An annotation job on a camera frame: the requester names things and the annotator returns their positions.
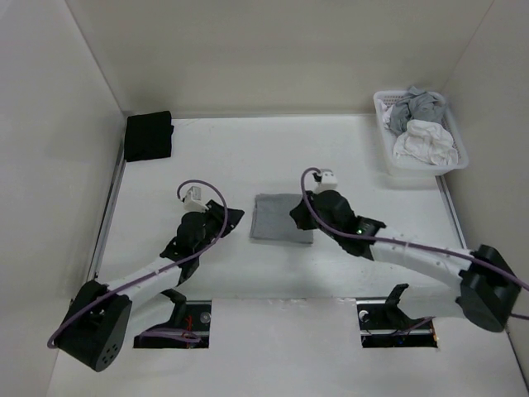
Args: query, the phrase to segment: white wall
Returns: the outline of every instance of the white wall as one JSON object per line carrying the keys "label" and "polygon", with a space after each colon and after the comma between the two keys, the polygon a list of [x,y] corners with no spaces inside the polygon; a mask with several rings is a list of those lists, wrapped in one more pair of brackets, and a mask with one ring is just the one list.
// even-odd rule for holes
{"label": "white wall", "polygon": [[123,117],[64,0],[0,2],[0,395],[45,395]]}
{"label": "white wall", "polygon": [[68,0],[125,111],[372,112],[440,89],[492,0]]}
{"label": "white wall", "polygon": [[[452,102],[470,166],[448,181],[470,246],[497,247],[529,280],[529,1],[495,0],[444,90]],[[517,313],[529,313],[522,293]],[[511,320],[529,374],[529,323]]]}

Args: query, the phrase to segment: white cloth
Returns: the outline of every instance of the white cloth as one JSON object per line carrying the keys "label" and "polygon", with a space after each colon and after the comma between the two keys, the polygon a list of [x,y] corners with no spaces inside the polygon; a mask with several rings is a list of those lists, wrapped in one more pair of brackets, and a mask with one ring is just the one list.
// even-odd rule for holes
{"label": "white cloth", "polygon": [[384,127],[389,129],[389,118],[391,117],[391,112],[393,111],[393,105],[388,106],[381,99],[379,99],[379,105],[382,111],[384,112],[382,113],[382,123]]}
{"label": "white cloth", "polygon": [[410,120],[407,131],[397,138],[393,155],[412,155],[433,165],[453,165],[459,161],[454,138],[441,124]]}

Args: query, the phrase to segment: gray fabric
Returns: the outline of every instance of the gray fabric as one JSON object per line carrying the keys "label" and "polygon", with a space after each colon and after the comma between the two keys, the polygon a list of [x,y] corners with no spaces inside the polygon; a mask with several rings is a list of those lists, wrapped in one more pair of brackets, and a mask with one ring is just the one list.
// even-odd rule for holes
{"label": "gray fabric", "polygon": [[424,89],[411,87],[393,106],[389,129],[400,135],[407,130],[407,122],[410,120],[441,124],[445,110],[446,102],[438,93],[428,93]]}
{"label": "gray fabric", "polygon": [[250,237],[312,244],[312,230],[298,230],[288,214],[301,202],[301,194],[258,194],[255,196],[254,217]]}

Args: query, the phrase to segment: cable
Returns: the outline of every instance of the cable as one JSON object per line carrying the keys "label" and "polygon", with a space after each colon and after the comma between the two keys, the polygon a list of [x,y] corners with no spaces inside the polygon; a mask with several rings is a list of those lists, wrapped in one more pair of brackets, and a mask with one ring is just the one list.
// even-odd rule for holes
{"label": "cable", "polygon": [[413,331],[414,329],[417,329],[419,327],[422,327],[424,324],[427,324],[429,323],[431,320],[433,320],[435,317],[425,317],[422,321],[420,321],[419,323],[415,324],[415,325],[412,325],[410,328],[408,329],[405,329],[404,331],[397,331],[397,332],[394,332],[392,333],[391,335],[394,335],[394,336],[402,336],[402,335],[409,335],[409,333],[411,331]]}
{"label": "cable", "polygon": [[201,341],[200,337],[193,332],[188,331],[187,329],[176,328],[152,328],[148,331],[142,332],[139,337],[164,337],[186,343],[198,343]]}
{"label": "cable", "polygon": [[526,316],[525,314],[511,313],[511,317],[519,318],[520,320],[527,320],[527,321],[529,321],[529,316]]}
{"label": "cable", "polygon": [[213,186],[212,184],[204,181],[204,180],[200,180],[200,179],[189,179],[189,180],[186,180],[185,182],[183,182],[178,188],[177,188],[177,197],[180,199],[180,190],[186,185],[186,184],[203,184],[204,186],[207,186],[208,188],[212,189],[218,196],[218,198],[222,201],[222,206],[224,207],[224,221],[222,222],[222,227],[221,227],[221,231],[218,233],[218,235],[212,240],[212,242],[204,247],[201,251],[199,252],[196,252],[194,254],[192,254],[191,256],[187,256],[186,258],[183,258],[182,260],[180,261],[176,261],[175,263],[171,263],[167,266],[164,266],[162,267],[161,269],[157,270],[157,271],[153,271],[152,273],[149,273],[148,275],[144,275],[142,277],[139,277],[129,283],[126,283],[124,285],[122,285],[121,287],[118,287],[112,291],[108,291],[107,293],[105,293],[104,295],[101,295],[100,297],[96,298],[93,302],[91,302],[90,304],[86,305],[84,308],[82,308],[81,310],[79,310],[76,314],[74,314],[72,317],[68,318],[66,321],[64,321],[62,324],[60,324],[60,327],[57,328],[57,330],[55,332],[53,332],[53,334],[51,335],[50,339],[48,339],[48,348],[49,349],[56,349],[57,346],[55,345],[55,339],[67,328],[69,327],[70,325],[72,325],[73,322],[75,322],[76,320],[78,320],[81,316],[83,316],[84,314],[86,314],[87,312],[89,312],[90,310],[92,310],[93,308],[95,308],[96,306],[98,306],[101,302],[107,300],[108,298],[112,297],[113,295],[115,294],[119,294],[120,292],[124,291],[125,289],[129,289],[130,287],[134,286],[134,285],[137,285],[139,283],[142,283],[146,280],[149,280],[151,279],[152,277],[158,275],[159,273],[163,273],[164,271],[167,271],[169,269],[173,269],[175,266],[179,266],[179,265],[182,265],[183,263],[185,262],[188,262],[188,261],[192,261],[193,259],[199,257],[200,255],[202,255],[204,252],[206,252],[207,250],[209,250],[212,246],[214,246],[218,240],[221,238],[221,236],[224,234],[224,231],[226,230],[226,226],[228,224],[228,206],[226,204],[226,200],[224,199],[224,196],[222,195],[222,193],[219,191],[219,189],[217,189],[215,186]]}
{"label": "cable", "polygon": [[[319,173],[321,171],[320,169],[316,167],[310,167],[303,171],[301,175],[301,191],[303,195],[303,201],[305,202],[305,205],[307,206],[308,212],[312,215],[312,217],[316,220],[316,222],[318,222],[327,231],[333,234],[336,234],[337,236],[351,238],[354,240],[366,240],[369,242],[386,242],[388,244],[397,244],[399,246],[409,246],[411,248],[417,248],[418,250],[436,252],[436,253],[445,254],[448,256],[455,256],[456,258],[460,258],[466,261],[471,261],[472,263],[475,263],[476,265],[481,265],[491,271],[494,271],[498,273],[499,275],[501,275],[502,277],[506,278],[507,280],[512,281],[514,284],[519,285],[524,290],[529,291],[529,284],[526,283],[525,281],[518,279],[515,275],[507,273],[505,270],[499,269],[495,267],[494,265],[491,265],[488,262],[482,261],[478,258],[474,258],[473,256],[470,256],[470,255],[460,254],[459,252],[446,250],[445,248],[438,248],[436,246],[426,246],[423,244],[417,244],[416,242],[405,242],[404,240],[397,240],[393,238],[362,236],[362,235],[357,235],[357,234],[344,233],[344,232],[341,232],[335,229],[334,227],[327,225],[325,222],[323,222],[323,220],[317,215],[316,211],[314,211],[314,209],[312,208],[311,202],[307,196],[307,191],[305,190],[305,177],[310,172]],[[511,313],[511,316],[514,318],[521,318],[521,319],[529,320],[529,316],[525,316],[523,314]]]}

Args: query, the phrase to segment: white table surface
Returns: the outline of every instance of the white table surface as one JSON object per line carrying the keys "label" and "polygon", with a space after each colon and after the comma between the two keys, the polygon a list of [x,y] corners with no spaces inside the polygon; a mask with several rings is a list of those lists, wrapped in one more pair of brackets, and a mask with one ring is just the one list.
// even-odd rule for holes
{"label": "white table surface", "polygon": [[[401,282],[435,283],[347,255],[318,231],[312,246],[249,239],[255,196],[299,193],[301,173],[319,166],[334,170],[339,191],[357,214],[457,247],[435,179],[387,175],[376,133],[371,117],[175,121],[171,158],[126,165],[99,279],[126,275],[164,250],[184,214],[175,189],[193,178],[215,184],[245,216],[179,287],[189,299],[386,296]],[[203,195],[215,198],[207,189]]]}
{"label": "white table surface", "polygon": [[[312,246],[250,241],[254,197],[297,193],[301,172],[319,166],[334,170],[357,214],[425,242],[458,246],[435,179],[385,173],[372,117],[174,124],[170,159],[126,165],[99,280],[126,275],[163,251],[183,215],[174,193],[180,182],[215,184],[246,215],[179,287],[188,299],[213,299],[211,347],[161,352],[127,344],[101,374],[61,352],[49,396],[527,395],[505,333],[438,319],[439,349],[362,349],[354,300],[329,299],[385,296],[402,282],[434,280],[349,256],[321,232]],[[320,299],[266,300],[298,298]],[[289,317],[285,305],[302,308]]]}

